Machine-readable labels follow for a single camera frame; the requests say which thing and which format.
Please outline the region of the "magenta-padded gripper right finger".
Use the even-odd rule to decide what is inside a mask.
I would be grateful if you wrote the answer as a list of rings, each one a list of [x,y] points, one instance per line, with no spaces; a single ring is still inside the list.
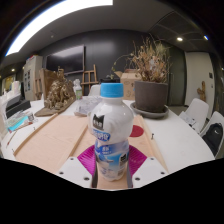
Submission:
[[[168,175],[155,157],[147,157],[134,146],[129,146],[127,184],[129,188],[140,188]]]

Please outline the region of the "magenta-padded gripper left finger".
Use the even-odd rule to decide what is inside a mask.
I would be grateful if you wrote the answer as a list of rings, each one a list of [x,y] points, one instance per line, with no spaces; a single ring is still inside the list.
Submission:
[[[69,157],[56,175],[84,188],[96,188],[98,171],[94,146],[85,149],[78,157]]]

